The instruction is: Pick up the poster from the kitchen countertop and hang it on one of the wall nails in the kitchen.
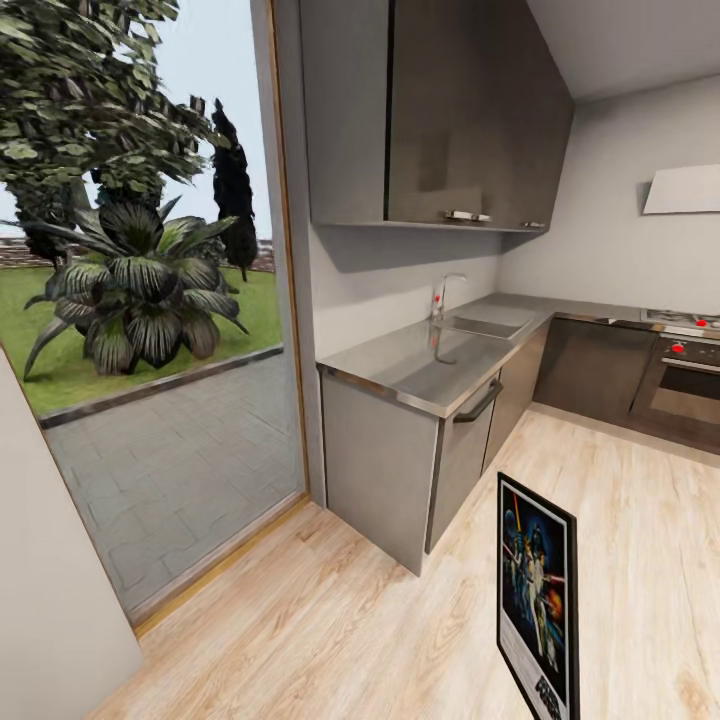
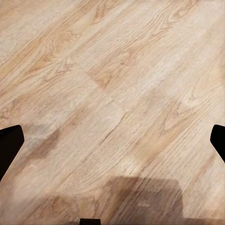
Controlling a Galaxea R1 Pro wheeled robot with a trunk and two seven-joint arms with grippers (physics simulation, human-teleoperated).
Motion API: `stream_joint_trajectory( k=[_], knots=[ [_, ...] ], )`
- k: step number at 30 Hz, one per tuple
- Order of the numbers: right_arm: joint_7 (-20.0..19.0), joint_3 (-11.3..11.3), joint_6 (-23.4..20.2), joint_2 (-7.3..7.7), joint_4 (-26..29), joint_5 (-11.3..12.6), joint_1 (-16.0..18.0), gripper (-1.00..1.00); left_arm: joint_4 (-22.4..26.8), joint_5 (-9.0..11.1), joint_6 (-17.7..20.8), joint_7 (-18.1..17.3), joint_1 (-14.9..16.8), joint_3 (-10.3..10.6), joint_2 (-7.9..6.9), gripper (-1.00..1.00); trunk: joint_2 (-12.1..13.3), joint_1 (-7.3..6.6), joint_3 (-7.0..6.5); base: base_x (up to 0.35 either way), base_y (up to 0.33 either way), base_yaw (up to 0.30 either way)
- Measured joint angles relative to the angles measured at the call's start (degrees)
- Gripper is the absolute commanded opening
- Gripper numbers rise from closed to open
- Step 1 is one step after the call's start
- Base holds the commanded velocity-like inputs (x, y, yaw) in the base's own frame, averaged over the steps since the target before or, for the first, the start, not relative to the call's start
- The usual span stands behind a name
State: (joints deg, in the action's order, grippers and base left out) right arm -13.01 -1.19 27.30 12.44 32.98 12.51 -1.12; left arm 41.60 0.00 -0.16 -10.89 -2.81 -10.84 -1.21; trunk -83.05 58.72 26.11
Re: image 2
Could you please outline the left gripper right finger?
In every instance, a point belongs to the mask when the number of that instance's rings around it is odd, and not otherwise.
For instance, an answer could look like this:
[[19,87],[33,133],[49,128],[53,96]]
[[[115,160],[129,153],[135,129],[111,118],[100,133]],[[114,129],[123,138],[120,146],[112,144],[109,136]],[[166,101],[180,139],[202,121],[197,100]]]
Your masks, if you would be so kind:
[[217,124],[214,125],[210,141],[225,162],[225,127]]

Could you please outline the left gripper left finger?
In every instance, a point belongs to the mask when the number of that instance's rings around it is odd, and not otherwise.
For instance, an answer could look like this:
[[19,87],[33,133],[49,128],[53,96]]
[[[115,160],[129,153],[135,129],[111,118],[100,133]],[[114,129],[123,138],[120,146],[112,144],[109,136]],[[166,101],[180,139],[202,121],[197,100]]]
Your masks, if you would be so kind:
[[20,125],[0,130],[0,181],[24,143]]

